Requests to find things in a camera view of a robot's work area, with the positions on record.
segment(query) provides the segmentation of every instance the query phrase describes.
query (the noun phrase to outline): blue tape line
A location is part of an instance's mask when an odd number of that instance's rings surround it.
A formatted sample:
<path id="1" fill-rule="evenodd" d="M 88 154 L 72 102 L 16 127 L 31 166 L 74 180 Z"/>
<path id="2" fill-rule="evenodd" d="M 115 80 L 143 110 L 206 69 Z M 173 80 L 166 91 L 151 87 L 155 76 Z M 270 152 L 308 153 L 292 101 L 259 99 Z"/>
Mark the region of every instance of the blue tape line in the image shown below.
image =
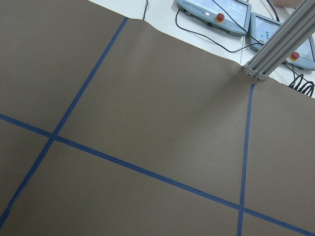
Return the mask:
<path id="1" fill-rule="evenodd" d="M 38 166 L 40 165 L 40 163 L 42 162 L 42 160 L 44 159 L 46 153 L 48 152 L 49 148 L 51 147 L 51 145 L 53 144 L 55 138 L 57 137 L 57 135 L 59 134 L 60 130 L 62 129 L 62 127 L 64 126 L 65 122 L 67 121 L 67 119 L 69 118 L 69 116 L 71 115 L 74 107 L 77 105 L 78 101 L 80 100 L 81 96 L 83 95 L 84 91 L 86 90 L 86 88 L 88 87 L 89 83 L 91 82 L 93 76 L 95 75 L 95 73 L 97 72 L 97 70 L 99 69 L 100 65 L 102 64 L 102 62 L 104 61 L 105 57 L 107 56 L 109 50 L 112 48 L 112 46 L 114 45 L 119 33 L 122 31 L 123 27 L 125 26 L 126 22 L 127 22 L 128 18 L 125 17 L 122 21 L 122 23 L 120 24 L 120 26 L 118 27 L 116 33 L 114 34 L 114 36 L 112 37 L 111 41 L 109 42 L 109 44 L 107 45 L 106 49 L 104 50 L 104 52 L 102 53 L 102 55 L 100 56 L 100 58 L 98 59 L 96 65 L 94 66 L 94 68 L 92 69 L 92 71 L 90 72 L 89 76 L 87 77 L 87 79 L 85 80 L 85 82 L 83 83 L 83 85 L 81 86 L 80 90 L 78 91 L 77 95 L 75 96 L 75 98 L 73 99 L 73 101 L 71 102 L 70 106 L 68 107 L 68 109 L 66 110 L 64 116 L 62 117 L 62 119 L 60 120 L 60 122 L 58 123 L 56 129 L 54 130 L 53 134 L 50 135 L 49 134 L 49 139 L 47 141 L 47 143 L 45 144 L 45 146 L 43 147 L 43 149 L 41 150 L 40 154 L 38 155 L 38 157 L 36 158 L 35 162 L 33 163 L 33 165 L 31 166 L 30 170 L 28 171 L 28 173 L 26 174 L 26 176 L 24 177 L 22 183 L 20 184 L 20 186 L 18 187 L 18 189 L 16 190 L 16 192 L 14 193 L 12 199 L 10 200 L 9 204 L 6 206 L 4 212 L 2 213 L 1 217 L 0 217 L 0 230 L 4 224 L 4 222 L 6 221 L 6 219 L 8 218 L 11 209 L 14 205 L 14 203 L 16 202 L 16 200 L 18 199 L 18 197 L 20 196 L 20 194 L 22 193 L 23 189 L 26 187 L 26 185 L 28 184 L 30 178 L 34 175 L 35 171 L 37 170 Z M 10 123 L 13 123 L 17 126 L 29 129 L 33 132 L 38 132 L 42 135 L 46 134 L 48 135 L 48 133 L 46 133 L 46 131 L 41 131 L 40 129 L 37 129 L 35 127 L 32 127 L 30 125 L 26 125 L 25 123 L 19 122 L 18 120 L 12 119 L 10 117 L 7 117 L 5 115 L 1 116 L 1 119 L 6 120 Z"/>
<path id="2" fill-rule="evenodd" d="M 245 204 L 245 187 L 246 187 L 246 168 L 247 168 L 247 156 L 248 156 L 248 143 L 250 139 L 250 127 L 251 127 L 251 113 L 252 113 L 252 98 L 254 94 L 255 84 L 251 86 L 250 94 L 247 105 L 247 119 L 245 129 L 245 141 L 244 141 L 244 156 L 243 156 L 243 168 L 242 168 L 242 182 L 241 182 L 241 196 L 240 196 L 240 209 L 238 212 L 237 223 L 237 236 L 242 235 L 243 228 L 243 208 Z"/>
<path id="3" fill-rule="evenodd" d="M 290 225 L 286 222 L 283 222 L 283 221 L 280 221 L 280 220 L 277 220 L 277 219 L 274 219 L 272 217 L 269 217 L 267 215 L 263 215 L 261 213 L 258 213 L 256 211 L 253 211 L 253 210 L 250 210 L 250 209 L 247 209 L 247 208 L 243 208 L 243 211 L 244 213 L 248 214 L 248 215 L 252 215 L 252 216 L 255 216 L 257 218 L 260 218 L 262 220 L 265 220 L 265 221 L 268 221 L 270 223 L 273 223 L 275 225 L 279 225 L 279 226 L 282 226 L 284 228 L 287 228 L 289 230 L 292 230 L 292 231 L 295 231 L 297 233 L 300 233 L 300 234 L 303 234 L 303 235 L 306 235 L 306 236 L 315 236 L 314 233 L 311 233 L 309 231 L 306 231 L 306 230 L 303 230 L 301 228 L 298 228 L 298 227 L 295 227 L 293 225 Z"/>
<path id="4" fill-rule="evenodd" d="M 238 208 L 239 208 L 238 205 L 235 204 L 235 203 L 229 202 L 229 201 L 227 201 L 227 200 L 224 200 L 224 199 L 222 199 L 222 198 L 216 197 L 216 196 L 211 195 L 211 194 L 209 194 L 209 193 L 205 193 L 205 192 L 199 191 L 199 190 L 197 190 L 197 189 L 195 189 L 195 188 L 193 188 L 193 187 L 190 187 L 190 186 L 188 186 L 188 185 L 186 185 L 186 184 L 183 184 L 183 183 L 180 183 L 180 182 L 175 181 L 175 180 L 173 180 L 173 179 L 170 179 L 170 178 L 168 178 L 168 177 L 159 175 L 159 174 L 157 174 L 157 173 L 155 173 L 155 172 L 146 170 L 146 169 L 144 169 L 144 168 L 142 168 L 142 167 L 133 165 L 133 164 L 131 164 L 131 163 L 129 163 L 129 162 L 120 160 L 120 159 L 118 159 L 118 158 L 116 158 L 116 157 L 110 156 L 110 155 L 105 154 L 105 153 L 103 153 L 103 152 L 100 152 L 100 151 L 94 150 L 94 149 L 92 149 L 92 148 L 86 147 L 86 146 L 81 145 L 81 144 L 79 144 L 79 143 L 76 143 L 76 142 L 74 142 L 74 141 L 71 141 L 71 140 L 62 138 L 62 137 L 60 137 L 60 136 L 58 136 L 58 137 L 56 138 L 56 141 L 58 141 L 58 142 L 60 142 L 60 143 L 63 143 L 63 144 L 66 144 L 66 145 L 68 145 L 68 146 L 71 146 L 71 147 L 73 147 L 73 148 L 79 149 L 79 150 L 81 150 L 81 151 L 87 152 L 87 153 L 92 154 L 92 155 L 94 155 L 94 156 L 98 156 L 98 157 L 100 157 L 100 158 L 103 158 L 103 159 L 108 160 L 108 161 L 110 161 L 110 162 L 116 163 L 116 164 L 118 164 L 118 165 L 124 166 L 124 167 L 126 167 L 126 168 L 128 168 L 128 169 L 131 169 L 131 170 L 133 170 L 133 171 L 137 171 L 137 172 L 139 172 L 139 173 L 142 173 L 142 174 L 144 174 L 144 175 L 150 176 L 150 177 L 152 177 L 152 178 L 161 180 L 161 181 L 163 181 L 163 182 L 165 182 L 165 183 L 168 183 L 168 184 L 171 184 L 171 185 L 176 186 L 176 187 L 178 187 L 178 188 L 184 189 L 184 190 L 186 190 L 186 191 L 188 191 L 188 192 L 194 193 L 194 194 L 196 194 L 196 195 L 199 195 L 199 196 L 201 196 L 201 197 L 207 198 L 207 199 L 212 200 L 212 201 L 214 201 L 214 202 L 223 204 L 223 205 L 225 205 L 225 206 L 227 206 L 227 207 L 231 207 L 231 208 L 233 208 L 233 209 L 238 209 Z"/>
<path id="5" fill-rule="evenodd" d="M 45 130 L 36 128 L 36 127 L 34 127 L 34 126 L 32 126 L 32 125 L 26 124 L 26 123 L 24 123 L 24 122 L 21 122 L 21 121 L 19 121 L 19 120 L 17 120 L 17 119 L 8 117 L 8 116 L 6 116 L 6 115 L 4 115 L 4 114 L 1 114 L 1 113 L 0 113 L 0 119 L 5 120 L 5 121 L 7 121 L 7 122 L 9 122 L 9 123 L 11 123 L 11 124 L 14 124 L 14 125 L 16 125 L 16 126 L 19 126 L 19 127 L 21 127 L 21 128 L 27 129 L 27 130 L 29 130 L 29 131 L 35 132 L 35 133 L 37 133 L 37 134 L 43 135 L 43 136 L 45 136 L 45 137 L 47 137 L 47 138 L 50 138 L 51 135 L 52 135 L 50 132 L 47 132 L 47 131 L 45 131 Z"/>

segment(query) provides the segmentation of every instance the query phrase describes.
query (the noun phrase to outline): white tabletop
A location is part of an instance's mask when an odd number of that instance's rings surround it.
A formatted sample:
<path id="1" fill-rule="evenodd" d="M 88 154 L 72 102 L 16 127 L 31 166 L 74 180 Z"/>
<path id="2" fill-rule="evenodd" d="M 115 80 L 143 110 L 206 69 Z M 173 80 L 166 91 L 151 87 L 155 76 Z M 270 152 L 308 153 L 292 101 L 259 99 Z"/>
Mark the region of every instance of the white tabletop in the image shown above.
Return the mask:
<path id="1" fill-rule="evenodd" d="M 90 1 L 133 19 L 142 19 L 146 4 L 146 0 Z M 252 12 L 275 19 L 274 13 L 266 0 L 249 0 L 249 3 L 252 5 Z M 275 9 L 281 22 L 284 22 L 284 20 L 294 11 L 294 9 L 291 8 L 275 7 Z M 161 32 L 212 54 L 235 61 L 240 65 L 245 65 L 245 63 L 255 55 L 255 52 L 250 48 L 245 48 L 236 53 L 229 53 L 202 36 L 179 29 L 175 24 L 175 15 L 177 11 L 176 0 L 149 0 L 145 21 Z M 186 29 L 212 38 L 231 51 L 249 44 L 247 37 L 231 36 L 222 30 L 211 28 L 195 17 L 189 17 L 183 12 L 180 12 L 178 15 L 178 24 Z M 296 69 L 296 72 L 299 74 L 303 73 L 307 80 L 315 82 L 315 72 L 299 71 L 298 69 Z M 273 73 L 271 73 L 270 77 L 285 85 L 289 85 L 293 81 L 292 72 L 283 65 L 279 66 Z"/>

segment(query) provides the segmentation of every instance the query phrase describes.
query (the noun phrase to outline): metal post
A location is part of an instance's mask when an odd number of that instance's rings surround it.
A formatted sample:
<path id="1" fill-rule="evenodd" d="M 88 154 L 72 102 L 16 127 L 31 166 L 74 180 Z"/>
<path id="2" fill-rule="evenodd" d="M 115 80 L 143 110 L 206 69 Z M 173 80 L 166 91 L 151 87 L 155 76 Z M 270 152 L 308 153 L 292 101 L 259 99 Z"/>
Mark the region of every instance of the metal post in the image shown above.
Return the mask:
<path id="1" fill-rule="evenodd" d="M 264 81 L 315 32 L 315 0 L 304 0 L 258 53 L 244 73 Z"/>

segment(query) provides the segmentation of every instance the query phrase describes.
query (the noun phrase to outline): red emergency stop button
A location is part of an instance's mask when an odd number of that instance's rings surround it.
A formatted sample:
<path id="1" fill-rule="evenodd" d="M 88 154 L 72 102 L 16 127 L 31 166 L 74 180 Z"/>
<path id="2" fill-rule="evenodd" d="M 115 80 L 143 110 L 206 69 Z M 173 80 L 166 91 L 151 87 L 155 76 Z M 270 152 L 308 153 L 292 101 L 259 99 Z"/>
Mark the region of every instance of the red emergency stop button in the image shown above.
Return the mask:
<path id="1" fill-rule="evenodd" d="M 300 54 L 298 54 L 297 52 L 294 52 L 290 55 L 290 59 L 293 61 L 297 61 L 300 57 Z"/>
<path id="2" fill-rule="evenodd" d="M 217 16 L 216 16 L 216 21 L 219 22 L 219 23 L 222 23 L 224 20 L 224 15 L 222 13 L 219 13 Z"/>

